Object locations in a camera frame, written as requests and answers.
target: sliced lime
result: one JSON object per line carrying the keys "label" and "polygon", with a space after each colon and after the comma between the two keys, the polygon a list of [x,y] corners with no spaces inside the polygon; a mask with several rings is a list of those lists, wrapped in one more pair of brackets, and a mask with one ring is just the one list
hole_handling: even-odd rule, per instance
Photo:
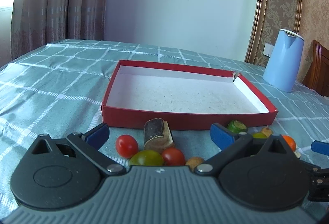
{"label": "sliced lime", "polygon": [[232,120],[228,124],[227,129],[232,131],[233,133],[239,134],[240,132],[246,132],[248,128],[244,123],[238,120]]}

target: white wall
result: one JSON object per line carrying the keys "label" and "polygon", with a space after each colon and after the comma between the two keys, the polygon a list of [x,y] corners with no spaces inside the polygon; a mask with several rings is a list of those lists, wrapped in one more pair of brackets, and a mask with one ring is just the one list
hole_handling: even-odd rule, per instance
{"label": "white wall", "polygon": [[0,8],[0,68],[10,62],[10,29],[13,8]]}
{"label": "white wall", "polygon": [[105,39],[244,60],[257,0],[107,0]]}

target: blue kettle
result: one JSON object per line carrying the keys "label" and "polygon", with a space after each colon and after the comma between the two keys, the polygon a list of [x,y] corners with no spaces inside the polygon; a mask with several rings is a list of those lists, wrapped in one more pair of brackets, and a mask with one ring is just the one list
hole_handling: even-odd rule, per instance
{"label": "blue kettle", "polygon": [[290,92],[297,78],[304,39],[289,30],[280,29],[263,79],[272,86]]}

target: curtain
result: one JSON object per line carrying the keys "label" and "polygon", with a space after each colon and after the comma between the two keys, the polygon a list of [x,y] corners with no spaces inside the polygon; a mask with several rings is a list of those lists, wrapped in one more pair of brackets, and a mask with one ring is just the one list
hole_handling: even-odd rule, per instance
{"label": "curtain", "polygon": [[106,0],[14,0],[12,60],[59,39],[104,37]]}

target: red cherry tomato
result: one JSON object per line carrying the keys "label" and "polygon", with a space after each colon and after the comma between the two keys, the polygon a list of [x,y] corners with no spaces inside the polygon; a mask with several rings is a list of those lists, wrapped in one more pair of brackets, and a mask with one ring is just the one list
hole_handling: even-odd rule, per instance
{"label": "red cherry tomato", "polygon": [[185,165],[184,154],[176,148],[167,148],[162,152],[166,165]]}
{"label": "red cherry tomato", "polygon": [[116,151],[124,158],[130,158],[138,153],[138,143],[130,135],[121,135],[116,139]]}

